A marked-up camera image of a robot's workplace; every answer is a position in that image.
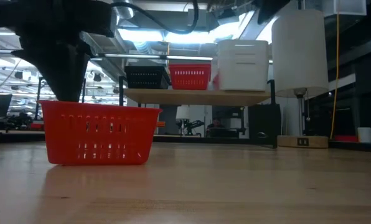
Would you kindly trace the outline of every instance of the white bin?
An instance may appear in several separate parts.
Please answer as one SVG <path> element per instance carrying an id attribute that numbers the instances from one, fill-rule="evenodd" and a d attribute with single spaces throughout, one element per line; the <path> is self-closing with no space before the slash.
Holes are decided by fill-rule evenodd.
<path id="1" fill-rule="evenodd" d="M 268 43 L 223 40 L 218 43 L 218 87 L 221 90 L 266 91 Z"/>

